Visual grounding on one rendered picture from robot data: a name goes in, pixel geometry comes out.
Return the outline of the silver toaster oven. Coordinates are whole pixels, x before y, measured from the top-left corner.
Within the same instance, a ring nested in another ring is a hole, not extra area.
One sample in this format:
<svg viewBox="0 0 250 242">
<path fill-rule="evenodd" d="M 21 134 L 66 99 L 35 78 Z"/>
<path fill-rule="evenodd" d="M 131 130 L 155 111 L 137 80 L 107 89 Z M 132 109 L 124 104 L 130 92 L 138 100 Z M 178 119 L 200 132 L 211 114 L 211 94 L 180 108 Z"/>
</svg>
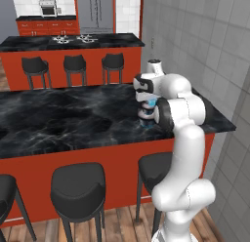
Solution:
<svg viewBox="0 0 250 242">
<path fill-rule="evenodd" d="M 58 14 L 55 0 L 40 0 L 39 6 L 43 17 L 55 17 Z"/>
</svg>

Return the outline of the grey fridge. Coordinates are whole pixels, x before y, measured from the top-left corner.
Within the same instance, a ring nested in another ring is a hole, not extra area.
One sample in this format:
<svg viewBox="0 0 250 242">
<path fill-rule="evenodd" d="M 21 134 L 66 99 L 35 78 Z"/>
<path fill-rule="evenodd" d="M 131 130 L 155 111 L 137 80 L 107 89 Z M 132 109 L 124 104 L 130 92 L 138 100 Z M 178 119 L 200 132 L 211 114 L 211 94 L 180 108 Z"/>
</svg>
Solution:
<svg viewBox="0 0 250 242">
<path fill-rule="evenodd" d="M 81 34 L 113 32 L 113 0 L 77 0 Z"/>
</svg>

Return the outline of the red base cupboards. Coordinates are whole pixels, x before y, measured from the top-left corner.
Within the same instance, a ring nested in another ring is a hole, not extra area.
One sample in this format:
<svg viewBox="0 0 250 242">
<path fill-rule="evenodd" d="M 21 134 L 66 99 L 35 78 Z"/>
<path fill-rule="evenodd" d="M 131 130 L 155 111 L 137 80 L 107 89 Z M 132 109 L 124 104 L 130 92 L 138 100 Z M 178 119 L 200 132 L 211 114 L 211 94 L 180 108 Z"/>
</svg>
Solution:
<svg viewBox="0 0 250 242">
<path fill-rule="evenodd" d="M 20 36 L 74 35 L 80 32 L 76 16 L 26 16 L 16 19 Z"/>
</svg>

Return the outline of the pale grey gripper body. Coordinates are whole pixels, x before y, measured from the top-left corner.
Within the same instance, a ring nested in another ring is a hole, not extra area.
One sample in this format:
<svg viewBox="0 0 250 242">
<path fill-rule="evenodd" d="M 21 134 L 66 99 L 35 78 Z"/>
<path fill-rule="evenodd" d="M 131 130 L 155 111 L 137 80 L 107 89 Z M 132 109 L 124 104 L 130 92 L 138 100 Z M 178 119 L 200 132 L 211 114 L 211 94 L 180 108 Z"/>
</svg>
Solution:
<svg viewBox="0 0 250 242">
<path fill-rule="evenodd" d="M 142 102 L 142 101 L 152 101 L 152 100 L 158 100 L 159 96 L 151 94 L 151 93 L 147 93 L 147 92 L 136 92 L 136 100 L 138 102 Z"/>
</svg>

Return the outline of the red island with hob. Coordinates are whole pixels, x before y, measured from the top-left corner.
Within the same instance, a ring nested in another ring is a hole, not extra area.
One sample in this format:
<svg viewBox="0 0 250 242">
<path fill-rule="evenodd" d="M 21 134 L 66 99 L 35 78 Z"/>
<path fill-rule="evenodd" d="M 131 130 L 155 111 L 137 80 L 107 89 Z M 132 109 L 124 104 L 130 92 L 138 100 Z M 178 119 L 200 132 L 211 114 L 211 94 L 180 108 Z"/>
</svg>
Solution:
<svg viewBox="0 0 250 242">
<path fill-rule="evenodd" d="M 12 91 L 130 83 L 144 43 L 132 33 L 10 36 L 0 59 Z"/>
</svg>

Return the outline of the black bar stool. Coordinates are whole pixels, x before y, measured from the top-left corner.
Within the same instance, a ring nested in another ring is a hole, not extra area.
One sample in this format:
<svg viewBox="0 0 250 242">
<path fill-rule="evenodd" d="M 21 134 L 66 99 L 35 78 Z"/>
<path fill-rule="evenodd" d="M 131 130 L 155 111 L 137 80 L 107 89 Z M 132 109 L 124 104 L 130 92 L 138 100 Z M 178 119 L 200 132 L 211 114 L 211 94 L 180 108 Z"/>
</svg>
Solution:
<svg viewBox="0 0 250 242">
<path fill-rule="evenodd" d="M 62 219 L 67 242 L 73 242 L 70 223 L 95 219 L 98 242 L 104 228 L 105 173 L 97 162 L 59 167 L 52 174 L 51 201 Z"/>
<path fill-rule="evenodd" d="M 110 84 L 110 72 L 119 72 L 119 83 L 122 83 L 122 73 L 124 68 L 124 57 L 122 53 L 119 54 L 106 54 L 102 58 L 102 76 L 103 83 Z"/>
<path fill-rule="evenodd" d="M 159 152 L 141 157 L 138 161 L 136 222 L 139 221 L 142 187 L 148 193 L 168 174 L 172 164 L 171 152 Z"/>
<path fill-rule="evenodd" d="M 24 74 L 27 77 L 29 89 L 33 90 L 33 76 L 40 76 L 43 88 L 46 89 L 45 78 L 48 78 L 49 87 L 52 87 L 52 81 L 49 71 L 49 64 L 46 60 L 42 60 L 40 57 L 35 58 L 22 58 L 21 66 Z"/>
<path fill-rule="evenodd" d="M 82 85 L 87 85 L 86 76 L 86 61 L 82 55 L 78 56 L 65 56 L 63 60 L 63 68 L 66 75 L 67 86 L 71 87 L 71 75 L 79 73 L 81 75 Z"/>
<path fill-rule="evenodd" d="M 23 204 L 16 178 L 6 174 L 0 175 L 0 225 L 8 217 L 14 202 L 18 203 L 32 240 L 36 241 L 37 238 Z"/>
</svg>

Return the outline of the red island, black marble top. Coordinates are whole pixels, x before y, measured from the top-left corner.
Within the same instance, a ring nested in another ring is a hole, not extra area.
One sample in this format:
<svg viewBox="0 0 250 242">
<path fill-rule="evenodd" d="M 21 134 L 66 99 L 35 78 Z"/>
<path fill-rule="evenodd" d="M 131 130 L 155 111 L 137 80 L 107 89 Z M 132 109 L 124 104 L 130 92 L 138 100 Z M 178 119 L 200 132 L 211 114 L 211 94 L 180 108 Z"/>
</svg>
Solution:
<svg viewBox="0 0 250 242">
<path fill-rule="evenodd" d="M 52 174 L 80 162 L 104 166 L 107 208 L 135 204 L 139 159 L 173 147 L 138 108 L 130 84 L 0 92 L 0 174 L 17 179 L 31 221 L 56 217 Z"/>
</svg>

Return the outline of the black hob, silver burners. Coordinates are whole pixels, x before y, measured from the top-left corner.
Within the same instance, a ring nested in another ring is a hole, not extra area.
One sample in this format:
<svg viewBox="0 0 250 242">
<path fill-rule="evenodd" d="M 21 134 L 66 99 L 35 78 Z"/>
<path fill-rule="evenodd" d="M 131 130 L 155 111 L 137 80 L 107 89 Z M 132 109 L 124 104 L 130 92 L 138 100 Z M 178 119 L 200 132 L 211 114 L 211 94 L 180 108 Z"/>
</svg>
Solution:
<svg viewBox="0 0 250 242">
<path fill-rule="evenodd" d="M 67 35 L 58 35 L 52 38 L 52 41 L 57 44 L 73 44 L 76 42 L 81 42 L 84 44 L 91 44 L 98 41 L 97 38 L 94 38 L 90 34 L 81 34 L 78 36 L 67 36 Z"/>
</svg>

